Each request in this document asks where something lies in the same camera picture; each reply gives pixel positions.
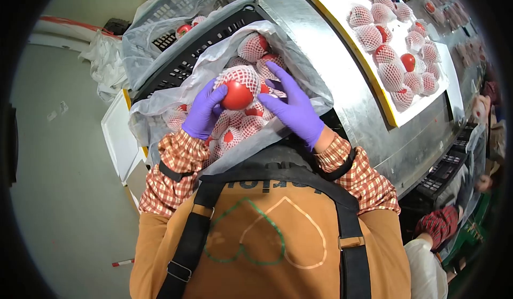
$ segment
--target apron strap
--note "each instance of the apron strap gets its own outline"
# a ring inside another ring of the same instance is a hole
[[[335,203],[339,219],[340,297],[370,298],[367,251],[356,216],[359,205],[356,198],[347,190],[299,166],[236,170],[216,175],[203,175],[200,180],[202,183],[196,193],[194,204],[211,208],[212,211],[215,210],[215,203],[225,184],[229,182],[284,180],[309,186],[326,194]],[[168,273],[157,299],[182,298],[187,282],[200,261],[211,218],[193,212],[189,214],[174,257],[167,266]]]

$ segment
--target black strap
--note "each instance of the black strap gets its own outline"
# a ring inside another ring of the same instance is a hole
[[[341,239],[362,237],[356,213],[356,198],[342,187],[328,182],[304,167],[272,169],[245,169],[216,175],[203,175],[196,193],[195,204],[213,208],[227,182],[285,180],[312,187],[333,200],[339,219]],[[173,260],[168,264],[168,274],[157,299],[181,298],[190,276],[196,270],[209,232],[208,217],[190,213],[182,232]],[[341,298],[370,298],[370,272],[365,245],[341,249],[340,257]]]
[[[352,148],[343,165],[341,165],[338,169],[330,173],[324,171],[320,172],[320,175],[324,178],[324,180],[335,181],[336,179],[346,174],[349,170],[351,170],[352,163],[355,160],[355,155],[355,149]]]
[[[213,215],[214,206],[224,186],[224,184],[215,183],[201,184],[194,204],[211,208]],[[210,219],[211,217],[201,214],[189,213],[173,259],[167,265],[167,275],[158,292],[157,299],[181,298],[183,296],[190,277],[200,263],[210,229]]]
[[[176,173],[170,168],[168,168],[162,160],[158,164],[158,170],[162,172],[162,174],[164,174],[166,177],[170,178],[175,182],[180,182],[184,177],[191,176],[194,174],[194,172]]]

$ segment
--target white bag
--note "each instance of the white bag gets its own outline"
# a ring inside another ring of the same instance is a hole
[[[150,98],[140,100],[132,106],[128,126],[142,146],[150,147],[154,164],[160,161],[157,151],[158,142],[166,133],[170,133],[161,115],[180,104],[192,102],[197,93],[222,72],[228,61],[237,56],[237,47],[240,42],[253,31],[258,31],[265,36],[273,52],[285,60],[292,76],[310,97],[317,115],[322,115],[333,107],[333,97],[326,84],[308,58],[286,33],[269,21],[253,22],[240,28],[231,37],[208,47],[198,58],[191,76],[179,88],[156,91]],[[219,160],[207,167],[203,174],[225,172],[289,133],[290,130],[285,128],[277,117],[274,117],[260,132],[225,152]]]

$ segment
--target worker's arm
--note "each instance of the worker's arm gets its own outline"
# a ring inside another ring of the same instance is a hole
[[[330,173],[341,167],[351,151],[351,144],[333,130],[325,127],[315,144],[315,154],[321,169]],[[367,153],[355,148],[355,160],[351,169],[335,183],[351,193],[360,204],[358,215],[375,209],[401,212],[395,187],[369,164]]]
[[[155,165],[146,176],[146,190],[139,204],[142,212],[170,217],[192,194],[197,173],[210,156],[205,140],[223,111],[219,102],[228,91],[226,85],[213,91],[213,83],[214,80],[210,81],[198,93],[182,129],[176,134],[165,135],[158,143],[161,160],[171,171],[193,174],[176,182],[165,176],[158,164]]]
[[[296,81],[278,65],[267,62],[267,67],[281,82],[266,79],[272,88],[285,91],[285,103],[269,94],[259,94],[258,99],[280,121],[302,138],[310,150],[315,149],[317,161],[324,172],[338,169],[346,161],[351,145],[329,129],[317,116],[310,99]],[[375,209],[389,209],[401,212],[394,186],[374,170],[361,147],[356,147],[352,168],[335,183],[345,188],[360,203],[359,214]]]

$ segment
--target green heart outline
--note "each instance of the green heart outline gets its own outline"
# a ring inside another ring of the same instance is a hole
[[[212,223],[212,225],[210,226],[210,230],[209,230],[209,234],[210,232],[212,232],[212,229],[214,228],[214,226],[224,217],[226,217],[230,212],[234,211],[238,206],[240,206],[240,204],[244,201],[247,201],[249,203],[250,206],[253,207],[253,209],[255,209],[262,217],[264,217],[266,219],[266,221],[268,223],[271,224],[271,226],[273,226],[273,228],[276,230],[276,232],[278,233],[279,235],[279,239],[281,240],[281,252],[279,254],[279,258],[276,260],[276,261],[272,261],[272,262],[266,262],[266,261],[263,261],[263,262],[260,262],[260,261],[256,261],[256,260],[253,260],[249,254],[246,252],[246,248],[244,247],[243,244],[239,244],[239,250],[237,251],[237,253],[235,254],[235,256],[233,256],[232,258],[229,258],[229,259],[218,259],[218,258],[215,258],[214,256],[212,256],[212,254],[210,254],[210,252],[208,252],[207,250],[207,245],[205,245],[203,247],[203,251],[205,251],[205,254],[207,255],[207,257],[214,261],[214,262],[218,262],[218,263],[230,263],[230,262],[233,262],[235,260],[237,260],[237,258],[240,256],[240,254],[242,253],[244,255],[244,257],[246,257],[246,259],[255,264],[255,265],[259,265],[259,266],[272,266],[272,265],[277,265],[279,264],[283,258],[285,257],[285,239],[283,238],[283,234],[282,232],[279,230],[279,228],[276,226],[276,224],[271,220],[269,219],[269,217],[266,216],[266,214],[261,211],[259,209],[259,207],[257,207],[253,201],[251,201],[247,196],[243,197],[242,199],[240,199],[239,201],[237,201],[237,203],[235,203],[235,205],[231,208],[229,208],[228,210],[226,210],[225,212],[223,212],[219,218],[217,218],[216,220],[214,220],[214,222]]]

